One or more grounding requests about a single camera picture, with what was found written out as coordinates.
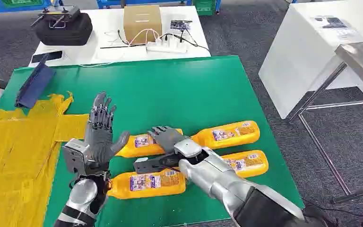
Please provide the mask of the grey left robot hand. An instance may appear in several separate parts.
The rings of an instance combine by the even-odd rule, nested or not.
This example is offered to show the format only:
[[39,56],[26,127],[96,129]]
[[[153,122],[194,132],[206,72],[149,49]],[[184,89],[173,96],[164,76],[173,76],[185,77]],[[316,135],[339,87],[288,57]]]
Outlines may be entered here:
[[109,170],[110,160],[127,144],[129,131],[123,131],[116,142],[113,142],[113,119],[116,106],[110,107],[111,98],[105,91],[94,98],[89,120],[86,125],[84,141],[89,145],[86,155],[86,166],[89,173]]

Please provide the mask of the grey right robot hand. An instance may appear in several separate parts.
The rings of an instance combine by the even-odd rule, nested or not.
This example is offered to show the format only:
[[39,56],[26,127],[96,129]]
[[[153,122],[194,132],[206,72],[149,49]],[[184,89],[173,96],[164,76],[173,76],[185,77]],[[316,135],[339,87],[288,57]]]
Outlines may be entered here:
[[188,136],[182,135],[175,128],[169,126],[154,126],[147,132],[165,153],[173,153],[176,143],[189,139]]

